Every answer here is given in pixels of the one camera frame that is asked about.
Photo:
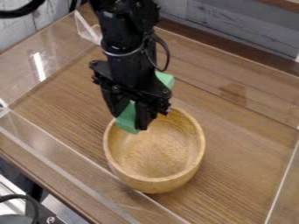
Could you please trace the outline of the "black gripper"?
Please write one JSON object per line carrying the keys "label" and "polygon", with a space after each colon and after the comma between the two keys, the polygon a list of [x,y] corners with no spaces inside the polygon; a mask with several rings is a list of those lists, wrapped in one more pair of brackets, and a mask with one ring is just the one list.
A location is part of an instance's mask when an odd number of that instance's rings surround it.
{"label": "black gripper", "polygon": [[114,117],[131,101],[135,102],[135,128],[147,130],[158,114],[166,115],[171,107],[171,89],[158,80],[156,47],[142,46],[128,52],[103,49],[106,60],[88,64],[94,83],[100,86],[103,98]]}

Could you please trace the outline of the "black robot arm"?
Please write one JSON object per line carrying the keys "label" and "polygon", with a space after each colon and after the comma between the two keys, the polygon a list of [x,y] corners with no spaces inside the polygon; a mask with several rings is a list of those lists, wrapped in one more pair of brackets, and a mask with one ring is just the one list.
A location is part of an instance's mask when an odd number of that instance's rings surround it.
{"label": "black robot arm", "polygon": [[167,46],[155,33],[160,6],[155,0],[88,0],[88,4],[98,17],[107,56],[88,64],[92,81],[100,86],[116,126],[136,134],[171,110],[175,78],[156,58],[156,47]]}

